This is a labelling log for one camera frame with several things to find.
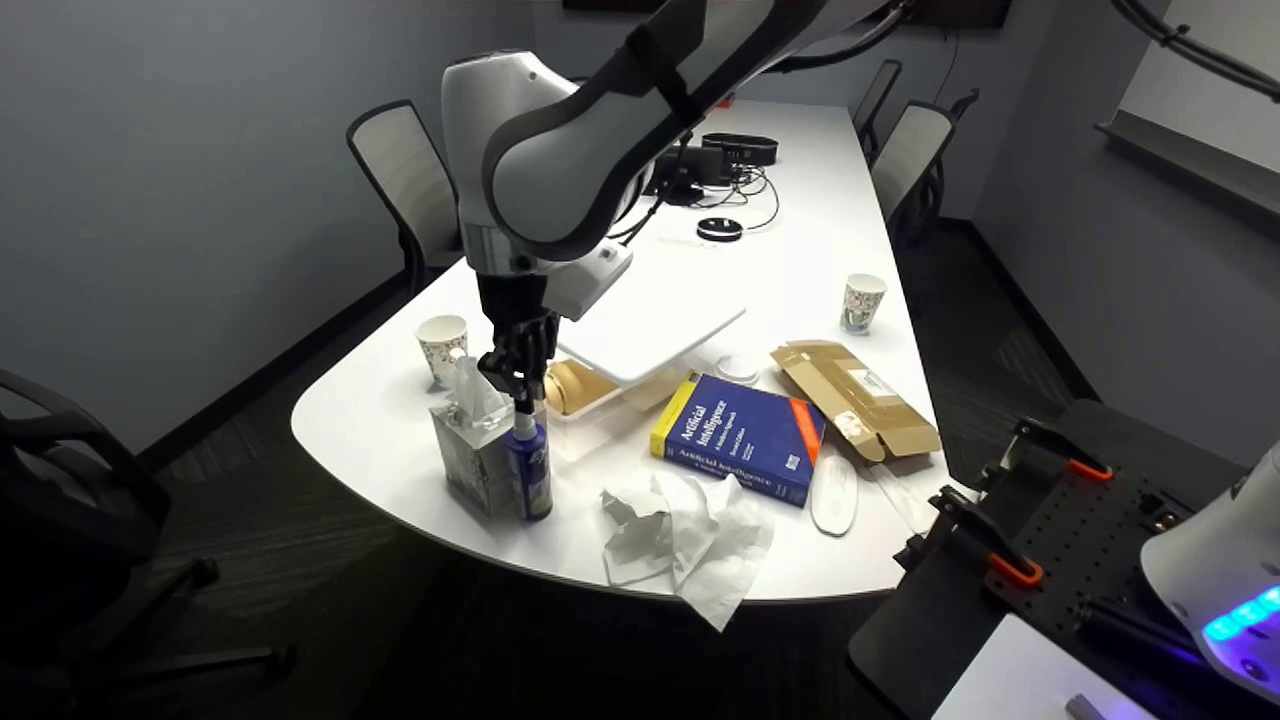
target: office chair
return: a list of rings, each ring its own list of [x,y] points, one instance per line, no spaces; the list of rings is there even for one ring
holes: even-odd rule
[[[854,140],[864,145],[868,157],[874,157],[874,116],[897,83],[897,75],[903,71],[898,61],[883,61],[864,92],[864,102],[854,102],[854,110],[848,114],[853,116],[853,129],[854,129]]]
[[[149,563],[165,487],[70,400],[0,368],[0,705],[29,716],[220,669],[286,671],[290,650],[236,650],[129,665],[179,594],[214,584],[211,561],[175,571],[105,650],[66,635],[105,615]]]
[[[449,170],[406,102],[362,114],[347,129],[347,145],[400,225],[400,253],[411,290],[461,258],[455,194]]]
[[[903,276],[918,347],[929,347],[929,280],[922,280],[929,260],[922,260],[922,247],[915,244],[913,222],[915,227],[922,227],[939,214],[939,194],[943,194],[939,157],[951,132],[957,132],[957,120],[947,114],[929,106],[907,106],[872,163],[872,186],[874,186],[890,253]]]

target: tissue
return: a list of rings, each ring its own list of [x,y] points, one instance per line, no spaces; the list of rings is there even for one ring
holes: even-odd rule
[[[698,484],[686,478],[610,484],[598,502],[616,524],[605,546],[608,584],[666,576],[674,597],[723,633],[770,547],[770,512],[747,509],[736,479]]]

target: white table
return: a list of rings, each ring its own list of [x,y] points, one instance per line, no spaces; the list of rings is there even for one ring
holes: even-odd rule
[[[769,351],[789,340],[844,340],[868,360],[913,408],[932,421],[932,400],[898,283],[889,290],[868,337],[838,328],[844,276],[879,271],[897,280],[897,260],[874,207],[868,160],[853,136],[844,110],[822,106],[754,106],[739,102],[709,116],[698,132],[763,132],[780,140],[780,163],[769,172],[784,198],[777,225],[739,244],[698,244],[686,207],[665,207],[636,240],[636,265],[657,253],[691,253],[709,271],[736,271],[753,283],[747,314],[723,328],[702,355],[733,355],[777,389]],[[744,225],[763,222],[769,198],[747,207],[720,207]],[[608,587],[605,539],[610,531],[598,512],[598,487],[621,478],[681,471],[643,450],[657,412],[605,408],[579,424],[552,424],[556,512],[540,524],[480,521],[445,487],[435,429],[429,415],[429,368],[414,347],[414,324],[435,314],[461,314],[471,328],[471,351],[488,347],[488,322],[477,280],[463,265],[445,271],[429,293],[374,328],[351,355],[314,380],[290,412],[296,442],[357,498],[381,512],[420,529],[423,535],[469,558],[579,584]],[[777,512],[777,539],[754,567],[747,599],[820,599],[883,594],[898,584],[890,553],[932,524],[929,498],[947,479],[943,455],[853,467],[829,455],[820,471],[859,478],[859,516],[844,539],[813,529],[808,512],[754,502]],[[640,597],[672,597],[665,580],[627,587]]]

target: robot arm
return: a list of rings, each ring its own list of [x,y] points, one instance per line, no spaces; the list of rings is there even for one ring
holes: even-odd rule
[[[532,408],[556,316],[548,271],[586,258],[636,172],[784,47],[883,0],[666,0],[579,88],[527,54],[445,71],[445,140],[463,258],[494,324],[484,373]]]

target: floor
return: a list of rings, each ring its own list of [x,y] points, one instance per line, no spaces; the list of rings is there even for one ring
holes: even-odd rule
[[[1056,415],[1085,389],[1051,364],[966,227],[915,237],[913,265],[929,276],[939,434],[951,471],[971,479],[1014,415]],[[874,599],[744,607],[717,635],[681,604],[494,571],[359,509],[286,435],[300,389],[357,337],[165,467],[175,512],[138,580],[193,558],[225,567],[149,656],[290,641],[296,671],[136,691],[118,716],[890,716],[844,665]]]

